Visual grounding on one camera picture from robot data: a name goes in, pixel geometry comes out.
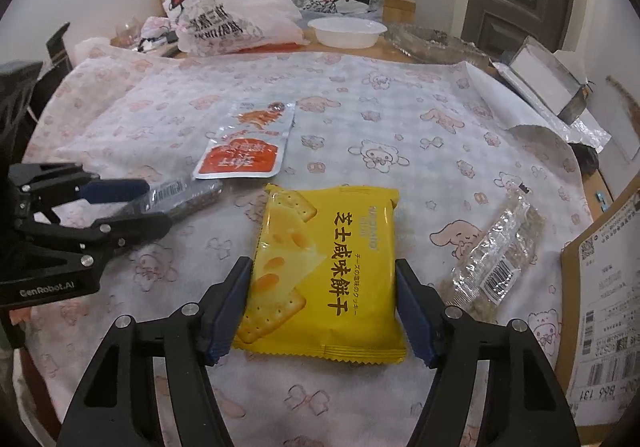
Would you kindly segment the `clear dark seed bar pack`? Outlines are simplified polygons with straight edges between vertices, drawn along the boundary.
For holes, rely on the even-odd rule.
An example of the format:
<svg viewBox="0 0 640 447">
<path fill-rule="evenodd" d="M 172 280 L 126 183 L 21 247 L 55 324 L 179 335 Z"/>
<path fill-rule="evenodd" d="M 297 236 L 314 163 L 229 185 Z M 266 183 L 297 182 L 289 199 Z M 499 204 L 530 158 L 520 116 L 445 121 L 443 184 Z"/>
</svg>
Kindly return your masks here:
<svg viewBox="0 0 640 447">
<path fill-rule="evenodd" d="M 146 194 L 125 204 L 117 216 L 163 213 L 173 223 L 214 204 L 224 184 L 219 180 L 180 178 L 152 187 Z"/>
</svg>

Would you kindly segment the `yellow cheese cracker pack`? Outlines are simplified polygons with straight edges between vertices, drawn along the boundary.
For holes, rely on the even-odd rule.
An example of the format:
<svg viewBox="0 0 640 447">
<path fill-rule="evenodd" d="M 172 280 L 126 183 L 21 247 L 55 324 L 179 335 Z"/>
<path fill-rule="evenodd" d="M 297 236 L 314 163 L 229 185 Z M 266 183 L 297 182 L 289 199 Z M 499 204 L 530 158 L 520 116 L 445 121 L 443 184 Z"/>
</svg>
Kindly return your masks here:
<svg viewBox="0 0 640 447">
<path fill-rule="evenodd" d="M 400 363 L 393 188 L 266 188 L 250 290 L 233 344 L 265 355 Z"/>
</svg>

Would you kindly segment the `clear nut bar pack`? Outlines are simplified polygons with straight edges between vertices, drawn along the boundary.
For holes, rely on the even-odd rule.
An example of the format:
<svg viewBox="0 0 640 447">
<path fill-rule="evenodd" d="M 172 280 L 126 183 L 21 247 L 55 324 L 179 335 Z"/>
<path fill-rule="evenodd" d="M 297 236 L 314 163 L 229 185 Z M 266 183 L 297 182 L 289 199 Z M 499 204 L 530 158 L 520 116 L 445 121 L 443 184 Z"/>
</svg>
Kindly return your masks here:
<svg viewBox="0 0 640 447">
<path fill-rule="evenodd" d="M 534 263 L 544 225 L 529 189 L 511 189 L 488 228 L 472 240 L 440 285 L 445 304 L 479 321 L 495 321 L 501 303 Z"/>
</svg>

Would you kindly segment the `brown cardboard box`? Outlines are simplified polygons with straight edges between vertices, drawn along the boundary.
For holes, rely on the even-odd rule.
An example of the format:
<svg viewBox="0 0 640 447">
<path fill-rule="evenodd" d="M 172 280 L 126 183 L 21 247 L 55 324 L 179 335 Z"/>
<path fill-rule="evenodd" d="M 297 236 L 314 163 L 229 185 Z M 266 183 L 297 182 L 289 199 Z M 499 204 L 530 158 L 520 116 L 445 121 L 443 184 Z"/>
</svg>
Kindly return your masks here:
<svg viewBox="0 0 640 447">
<path fill-rule="evenodd" d="M 639 389 L 639 180 L 561 252 L 555 375 L 578 434 L 602 441 Z"/>
</svg>

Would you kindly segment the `white plastic bowl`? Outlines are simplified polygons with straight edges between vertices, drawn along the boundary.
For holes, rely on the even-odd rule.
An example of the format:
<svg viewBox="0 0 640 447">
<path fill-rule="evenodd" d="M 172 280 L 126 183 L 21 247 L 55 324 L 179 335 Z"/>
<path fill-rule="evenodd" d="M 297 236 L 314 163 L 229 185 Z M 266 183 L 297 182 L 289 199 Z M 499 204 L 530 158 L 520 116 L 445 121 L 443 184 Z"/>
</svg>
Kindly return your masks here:
<svg viewBox="0 0 640 447">
<path fill-rule="evenodd" d="M 375 46 L 387 31 L 386 25 L 356 17 L 323 17 L 308 22 L 318 42 L 329 48 L 365 50 Z"/>
</svg>

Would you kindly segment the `tissue box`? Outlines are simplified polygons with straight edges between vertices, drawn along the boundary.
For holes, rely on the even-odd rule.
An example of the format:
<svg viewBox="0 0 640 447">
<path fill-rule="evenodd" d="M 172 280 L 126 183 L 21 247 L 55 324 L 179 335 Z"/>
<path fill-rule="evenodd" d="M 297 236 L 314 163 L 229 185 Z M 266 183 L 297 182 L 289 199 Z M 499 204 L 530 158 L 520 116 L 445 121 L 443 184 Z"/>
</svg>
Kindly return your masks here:
<svg viewBox="0 0 640 447">
<path fill-rule="evenodd" d="M 587 108 L 591 86 L 571 52 L 550 52 L 528 36 L 513 54 L 492 62 L 530 106 L 570 126 Z"/>
</svg>

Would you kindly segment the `silver foil sheet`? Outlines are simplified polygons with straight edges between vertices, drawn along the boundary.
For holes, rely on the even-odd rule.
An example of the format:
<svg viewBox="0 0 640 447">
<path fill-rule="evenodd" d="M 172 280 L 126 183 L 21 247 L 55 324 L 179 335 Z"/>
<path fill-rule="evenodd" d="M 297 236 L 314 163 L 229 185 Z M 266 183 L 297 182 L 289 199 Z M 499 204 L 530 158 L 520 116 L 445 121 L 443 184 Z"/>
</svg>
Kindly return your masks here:
<svg viewBox="0 0 640 447">
<path fill-rule="evenodd" d="M 567 124 L 557 117 L 514 71 L 498 63 L 493 77 L 473 64 L 465 62 L 470 82 L 485 100 L 500 124 L 511 129 L 515 126 L 542 126 L 566 141 L 567 144 L 584 144 L 596 152 L 602 152 L 611 141 L 611 134 L 585 110 L 573 123 Z"/>
</svg>

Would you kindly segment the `small wooden cabinet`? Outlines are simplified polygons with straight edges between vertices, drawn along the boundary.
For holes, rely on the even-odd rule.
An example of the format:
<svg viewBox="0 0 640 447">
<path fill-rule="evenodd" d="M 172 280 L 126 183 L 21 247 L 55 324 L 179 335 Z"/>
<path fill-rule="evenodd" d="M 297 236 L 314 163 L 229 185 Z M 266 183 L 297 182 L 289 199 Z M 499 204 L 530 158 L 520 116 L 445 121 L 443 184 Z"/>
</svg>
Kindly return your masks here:
<svg viewBox="0 0 640 447">
<path fill-rule="evenodd" d="M 386 24 L 413 24 L 415 20 L 415 0 L 384 0 L 383 22 Z"/>
</svg>

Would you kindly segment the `clear tray of shells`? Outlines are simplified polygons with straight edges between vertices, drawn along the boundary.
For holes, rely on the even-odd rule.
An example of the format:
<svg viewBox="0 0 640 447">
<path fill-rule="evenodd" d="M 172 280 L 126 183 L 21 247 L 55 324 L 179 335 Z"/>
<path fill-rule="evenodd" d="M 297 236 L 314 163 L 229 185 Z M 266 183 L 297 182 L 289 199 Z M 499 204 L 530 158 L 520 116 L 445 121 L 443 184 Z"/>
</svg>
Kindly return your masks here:
<svg viewBox="0 0 640 447">
<path fill-rule="evenodd" d="M 422 64 L 472 64 L 486 72 L 492 68 L 490 57 L 473 43 L 448 33 L 411 24 L 390 24 L 385 40 L 396 50 Z"/>
</svg>

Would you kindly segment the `white printed plastic bag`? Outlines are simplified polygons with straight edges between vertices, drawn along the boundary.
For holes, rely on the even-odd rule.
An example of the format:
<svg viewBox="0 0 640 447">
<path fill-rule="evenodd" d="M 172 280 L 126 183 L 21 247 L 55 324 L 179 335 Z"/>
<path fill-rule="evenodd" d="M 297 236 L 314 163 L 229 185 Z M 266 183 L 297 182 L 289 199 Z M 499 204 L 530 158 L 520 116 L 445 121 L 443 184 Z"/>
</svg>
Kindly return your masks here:
<svg viewBox="0 0 640 447">
<path fill-rule="evenodd" d="M 191 56 L 305 42 L 293 0 L 166 0 L 164 10 L 178 47 Z"/>
</svg>

